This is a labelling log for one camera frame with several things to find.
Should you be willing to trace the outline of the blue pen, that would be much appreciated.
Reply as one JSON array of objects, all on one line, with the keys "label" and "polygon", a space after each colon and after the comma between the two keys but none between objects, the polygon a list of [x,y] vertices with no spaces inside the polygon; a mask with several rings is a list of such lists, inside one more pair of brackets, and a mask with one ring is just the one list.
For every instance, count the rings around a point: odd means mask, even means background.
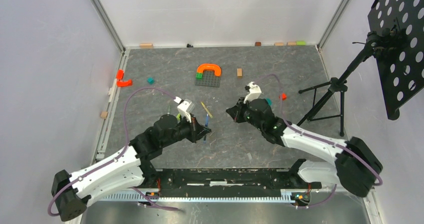
[{"label": "blue pen", "polygon": [[[205,119],[205,127],[207,128],[208,127],[208,125],[209,125],[209,119],[210,119],[210,115],[207,113],[206,114],[206,119]],[[203,144],[205,144],[206,143],[206,141],[207,141],[207,134],[205,134],[204,136],[203,136]]]}]

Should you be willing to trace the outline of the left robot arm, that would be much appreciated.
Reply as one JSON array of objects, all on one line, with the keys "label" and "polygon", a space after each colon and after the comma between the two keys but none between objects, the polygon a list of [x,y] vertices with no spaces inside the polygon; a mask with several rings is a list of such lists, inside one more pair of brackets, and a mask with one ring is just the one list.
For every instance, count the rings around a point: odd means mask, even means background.
[{"label": "left robot arm", "polygon": [[212,131],[190,112],[180,114],[180,118],[162,115],[124,147],[91,166],[72,173],[64,169],[57,172],[47,213],[67,222],[110,194],[140,185],[156,187],[160,177],[151,161],[170,145],[183,140],[195,143]]}]

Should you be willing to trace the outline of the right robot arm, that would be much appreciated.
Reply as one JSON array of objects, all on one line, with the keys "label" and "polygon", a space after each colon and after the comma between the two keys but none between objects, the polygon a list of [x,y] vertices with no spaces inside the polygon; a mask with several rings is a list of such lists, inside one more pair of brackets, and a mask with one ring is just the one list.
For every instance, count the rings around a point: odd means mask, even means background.
[{"label": "right robot arm", "polygon": [[364,198],[372,187],[383,183],[382,163],[358,137],[337,139],[303,129],[276,116],[268,102],[261,98],[252,101],[240,98],[226,113],[236,123],[251,124],[271,144],[297,149],[322,160],[303,161],[298,169],[289,173],[289,183],[295,188],[313,182],[331,183]]}]

